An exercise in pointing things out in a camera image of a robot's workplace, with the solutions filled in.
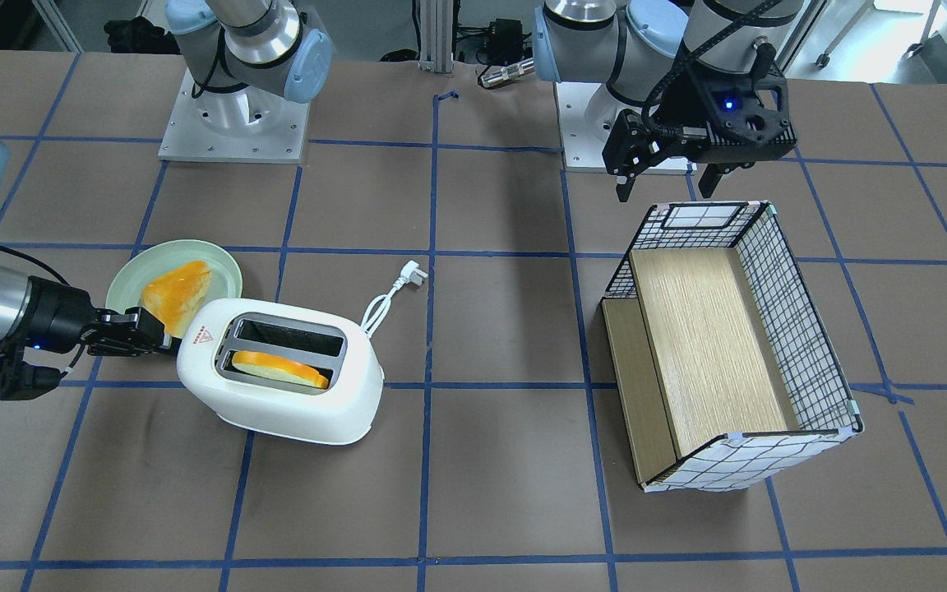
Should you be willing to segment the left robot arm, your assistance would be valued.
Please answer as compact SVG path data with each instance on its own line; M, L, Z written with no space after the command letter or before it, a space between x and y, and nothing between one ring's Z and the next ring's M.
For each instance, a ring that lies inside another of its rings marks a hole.
M538 75L599 83L617 102L602 149L627 201L669 159L705 166L710 197L737 169L797 146L775 44L800 1L545 1L531 41Z

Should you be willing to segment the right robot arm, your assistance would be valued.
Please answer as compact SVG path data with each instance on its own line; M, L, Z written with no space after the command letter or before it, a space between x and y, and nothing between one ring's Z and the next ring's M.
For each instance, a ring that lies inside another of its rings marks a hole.
M330 37L305 23L290 1L169 1L165 15L194 78L195 99L266 94L308 104L330 72ZM0 142L0 184L8 159ZM83 289L0 266L0 400L34 400L67 375L27 363L28 349L174 355L182 336L146 306L122 313L96 308Z

